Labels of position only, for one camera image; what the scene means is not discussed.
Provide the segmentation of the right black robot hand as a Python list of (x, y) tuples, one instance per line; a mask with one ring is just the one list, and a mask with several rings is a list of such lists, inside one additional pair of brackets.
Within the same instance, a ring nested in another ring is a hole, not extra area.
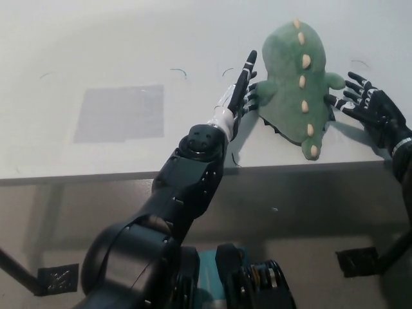
[(375, 145), (386, 149), (391, 156), (411, 148), (411, 129), (397, 105), (370, 80), (348, 72), (343, 98), (328, 94), (324, 102), (358, 120)]

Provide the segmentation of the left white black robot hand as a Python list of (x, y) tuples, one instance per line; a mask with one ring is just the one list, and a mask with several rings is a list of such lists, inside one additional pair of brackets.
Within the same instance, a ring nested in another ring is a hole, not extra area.
[(248, 96), (254, 92), (256, 87), (255, 84), (250, 85), (250, 80), (257, 75), (254, 71), (257, 56), (256, 50), (250, 52), (237, 81), (221, 97), (218, 105), (214, 108), (212, 119), (207, 122), (208, 125), (222, 130), (228, 142), (235, 139), (241, 118), (247, 113), (244, 111), (244, 107), (251, 101)]

